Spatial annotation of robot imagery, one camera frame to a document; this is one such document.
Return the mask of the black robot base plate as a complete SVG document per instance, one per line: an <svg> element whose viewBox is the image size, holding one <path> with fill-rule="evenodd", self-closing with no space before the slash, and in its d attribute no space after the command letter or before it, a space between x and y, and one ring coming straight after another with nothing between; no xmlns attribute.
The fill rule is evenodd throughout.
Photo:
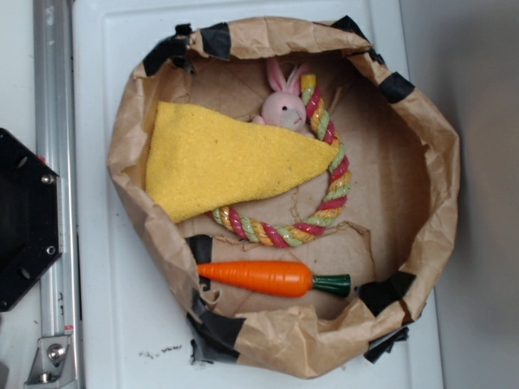
<svg viewBox="0 0 519 389"><path fill-rule="evenodd" d="M61 256L58 184L40 157L1 129L1 312Z"/></svg>

